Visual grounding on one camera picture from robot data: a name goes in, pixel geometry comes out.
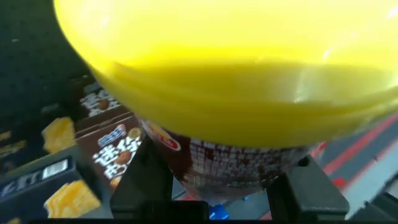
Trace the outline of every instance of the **gray surface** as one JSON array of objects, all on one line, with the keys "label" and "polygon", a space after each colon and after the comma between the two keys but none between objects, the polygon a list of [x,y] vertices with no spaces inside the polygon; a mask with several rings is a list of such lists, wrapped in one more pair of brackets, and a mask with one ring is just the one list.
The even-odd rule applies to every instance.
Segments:
[{"label": "gray surface", "polygon": [[343,192],[349,202],[350,211],[346,216],[349,219],[365,202],[370,202],[385,186],[396,172],[398,172],[398,143],[393,145],[382,159],[374,161],[358,179]]},{"label": "gray surface", "polygon": [[247,200],[237,200],[227,206],[229,219],[257,220],[269,210],[268,198],[265,191],[248,196]]},{"label": "gray surface", "polygon": [[395,181],[391,187],[388,188],[387,192],[398,199],[398,180]]},{"label": "gray surface", "polygon": [[330,178],[335,179],[342,177],[345,180],[351,180],[369,161],[373,160],[379,152],[395,140],[397,133],[398,122],[395,122],[383,131],[376,139],[364,146],[357,155],[334,171]]},{"label": "gray surface", "polygon": [[173,189],[172,189],[172,200],[176,200],[185,195],[185,189],[182,187],[180,182],[174,177],[173,178]]}]

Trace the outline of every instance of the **product label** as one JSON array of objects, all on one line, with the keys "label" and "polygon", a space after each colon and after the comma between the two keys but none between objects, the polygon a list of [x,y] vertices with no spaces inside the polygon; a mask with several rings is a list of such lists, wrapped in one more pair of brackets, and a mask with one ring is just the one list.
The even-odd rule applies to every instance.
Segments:
[{"label": "product label", "polygon": [[145,136],[135,117],[125,115],[122,120],[109,122],[107,126],[93,125],[94,128],[87,129],[90,132],[85,131],[76,140],[93,161],[97,173],[109,182],[111,190],[118,186]]},{"label": "product label", "polygon": [[113,95],[110,95],[106,90],[102,89],[97,93],[90,93],[80,99],[80,104],[89,111],[89,117],[120,105],[119,101],[117,101]]},{"label": "product label", "polygon": [[175,134],[150,121],[141,120],[141,124],[176,178],[191,195],[203,200],[253,194],[295,165],[311,149],[308,146],[227,146]]}]

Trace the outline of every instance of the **red stripe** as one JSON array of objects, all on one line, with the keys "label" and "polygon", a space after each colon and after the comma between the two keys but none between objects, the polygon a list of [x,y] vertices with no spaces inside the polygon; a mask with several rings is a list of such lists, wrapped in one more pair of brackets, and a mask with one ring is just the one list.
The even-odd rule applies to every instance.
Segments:
[{"label": "red stripe", "polygon": [[395,114],[387,121],[379,125],[378,127],[370,130],[364,136],[362,136],[358,141],[356,141],[352,146],[344,150],[336,159],[331,161],[328,165],[323,168],[327,175],[330,175],[335,170],[340,168],[345,162],[352,159],[357,155],[369,142],[378,137],[386,128],[391,126],[398,119],[398,114]]},{"label": "red stripe", "polygon": [[[394,146],[398,144],[398,137],[396,137],[394,140],[391,141],[391,143],[386,146],[379,154],[376,156],[377,160],[382,159],[388,152],[390,152]],[[355,174],[355,176],[341,189],[342,192],[344,192],[346,189],[348,189],[351,185],[353,185],[358,178],[360,178],[365,171],[367,171],[370,167],[374,166],[377,164],[377,161],[372,160],[368,162],[365,167],[363,167],[358,173]]]},{"label": "red stripe", "polygon": [[271,211],[268,211],[265,215],[263,215],[260,220],[272,220]]}]

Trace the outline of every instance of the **yellow lid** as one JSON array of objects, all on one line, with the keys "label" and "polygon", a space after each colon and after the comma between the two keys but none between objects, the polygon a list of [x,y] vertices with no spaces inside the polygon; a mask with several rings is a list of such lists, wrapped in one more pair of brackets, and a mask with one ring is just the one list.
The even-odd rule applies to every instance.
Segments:
[{"label": "yellow lid", "polygon": [[397,0],[54,2],[98,81],[176,133],[296,146],[397,108]]}]

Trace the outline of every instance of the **black plastic holder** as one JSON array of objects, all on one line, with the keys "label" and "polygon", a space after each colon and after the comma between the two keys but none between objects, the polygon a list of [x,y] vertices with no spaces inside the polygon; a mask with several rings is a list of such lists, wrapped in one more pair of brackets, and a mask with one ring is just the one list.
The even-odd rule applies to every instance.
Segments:
[{"label": "black plastic holder", "polygon": [[285,222],[344,220],[348,201],[311,156],[267,188],[272,219]]}]

